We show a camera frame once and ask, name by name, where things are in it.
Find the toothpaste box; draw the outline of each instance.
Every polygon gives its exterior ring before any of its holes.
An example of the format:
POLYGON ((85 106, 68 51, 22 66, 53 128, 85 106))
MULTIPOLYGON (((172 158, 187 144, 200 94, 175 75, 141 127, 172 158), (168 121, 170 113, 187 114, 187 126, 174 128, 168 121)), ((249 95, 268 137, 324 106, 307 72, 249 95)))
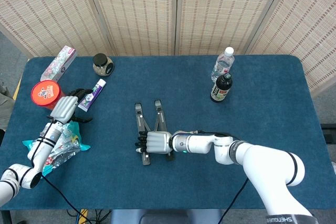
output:
POLYGON ((50 63, 49 67, 47 67, 47 69, 43 72, 40 81, 58 81, 76 56, 77 52, 74 48, 64 46, 61 52, 58 53, 57 57, 50 63))

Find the black bottle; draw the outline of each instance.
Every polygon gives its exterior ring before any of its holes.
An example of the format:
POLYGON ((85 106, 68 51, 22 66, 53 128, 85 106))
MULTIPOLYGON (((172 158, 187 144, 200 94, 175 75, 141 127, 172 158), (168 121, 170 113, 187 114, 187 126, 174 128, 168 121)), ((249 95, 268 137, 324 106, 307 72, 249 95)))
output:
POLYGON ((219 76, 211 91, 211 100, 214 102, 222 102, 228 94, 232 86, 232 79, 230 73, 225 73, 219 76))

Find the glass jar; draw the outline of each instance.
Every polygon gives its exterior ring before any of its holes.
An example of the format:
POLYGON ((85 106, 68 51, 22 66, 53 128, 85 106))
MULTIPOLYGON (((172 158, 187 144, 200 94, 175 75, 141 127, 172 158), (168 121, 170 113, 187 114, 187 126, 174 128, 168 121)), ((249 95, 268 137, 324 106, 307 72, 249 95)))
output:
POLYGON ((96 54, 93 57, 93 69, 99 76, 109 76, 114 70, 114 64, 105 54, 96 54))

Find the red lid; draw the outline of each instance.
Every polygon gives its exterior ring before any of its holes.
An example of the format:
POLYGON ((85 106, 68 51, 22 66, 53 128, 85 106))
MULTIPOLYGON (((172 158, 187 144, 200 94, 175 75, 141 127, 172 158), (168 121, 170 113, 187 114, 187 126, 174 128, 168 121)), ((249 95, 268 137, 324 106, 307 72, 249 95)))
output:
POLYGON ((30 97, 35 104, 48 106, 58 100, 60 92, 60 87, 56 82, 45 80, 33 87, 30 97))

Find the blue table surface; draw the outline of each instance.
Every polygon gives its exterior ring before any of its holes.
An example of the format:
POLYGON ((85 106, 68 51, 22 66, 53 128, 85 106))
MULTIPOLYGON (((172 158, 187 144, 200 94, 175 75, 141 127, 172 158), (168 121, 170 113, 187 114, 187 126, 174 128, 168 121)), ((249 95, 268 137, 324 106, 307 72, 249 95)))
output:
MULTIPOLYGON (((32 87, 53 58, 34 58, 25 68, 8 130, 0 147, 0 170, 30 165, 22 140, 37 138, 50 111, 34 105, 32 87)), ((246 176, 238 165, 216 163, 207 155, 175 153, 167 162, 152 154, 143 166, 134 104, 141 102, 148 124, 155 122, 154 100, 161 99, 167 128, 230 132, 253 144, 296 153, 306 167, 302 183, 290 192, 307 208, 336 207, 336 176, 300 61, 288 55, 237 56, 233 87, 225 101, 210 99, 216 56, 113 57, 115 70, 80 125, 85 144, 48 178, 77 208, 189 209, 227 208, 246 176)), ((92 58, 76 58, 59 80, 64 92, 92 88, 99 76, 92 58)), ((65 209, 61 196, 45 181, 22 189, 2 209, 65 209)), ((251 183, 234 208, 264 208, 251 183)))

